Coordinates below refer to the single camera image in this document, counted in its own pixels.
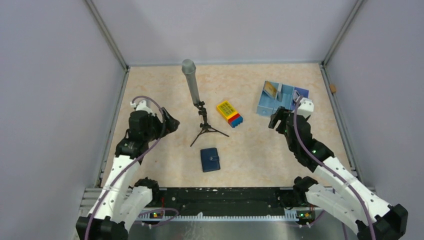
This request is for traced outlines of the dark blue card holder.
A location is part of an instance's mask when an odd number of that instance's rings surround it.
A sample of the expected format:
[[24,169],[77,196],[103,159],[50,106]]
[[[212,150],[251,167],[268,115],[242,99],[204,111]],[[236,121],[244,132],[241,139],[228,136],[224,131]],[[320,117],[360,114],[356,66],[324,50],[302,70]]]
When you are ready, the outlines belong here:
[[220,157],[216,147],[200,150],[200,160],[204,173],[218,171],[221,169]]

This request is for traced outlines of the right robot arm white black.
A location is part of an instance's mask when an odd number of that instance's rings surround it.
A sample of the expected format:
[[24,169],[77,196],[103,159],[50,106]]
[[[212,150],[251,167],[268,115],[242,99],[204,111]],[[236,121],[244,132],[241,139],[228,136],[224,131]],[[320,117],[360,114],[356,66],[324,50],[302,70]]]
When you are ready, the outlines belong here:
[[307,118],[280,106],[268,127],[283,134],[296,160],[334,189],[330,192],[314,178],[299,176],[293,186],[297,205],[323,209],[359,240],[398,240],[405,235],[406,208],[389,204],[360,182],[325,144],[313,138]]

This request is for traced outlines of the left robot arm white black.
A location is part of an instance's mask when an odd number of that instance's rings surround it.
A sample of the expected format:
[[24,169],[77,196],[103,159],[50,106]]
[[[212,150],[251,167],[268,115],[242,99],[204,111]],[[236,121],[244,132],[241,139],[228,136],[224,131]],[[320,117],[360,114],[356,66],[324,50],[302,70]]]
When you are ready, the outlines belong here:
[[76,222],[81,240],[126,240],[141,211],[160,202],[159,191],[149,186],[135,186],[127,193],[144,156],[179,127],[180,122],[164,107],[159,112],[161,117],[142,107],[130,113],[129,128],[115,148],[112,168],[101,193],[87,216]]

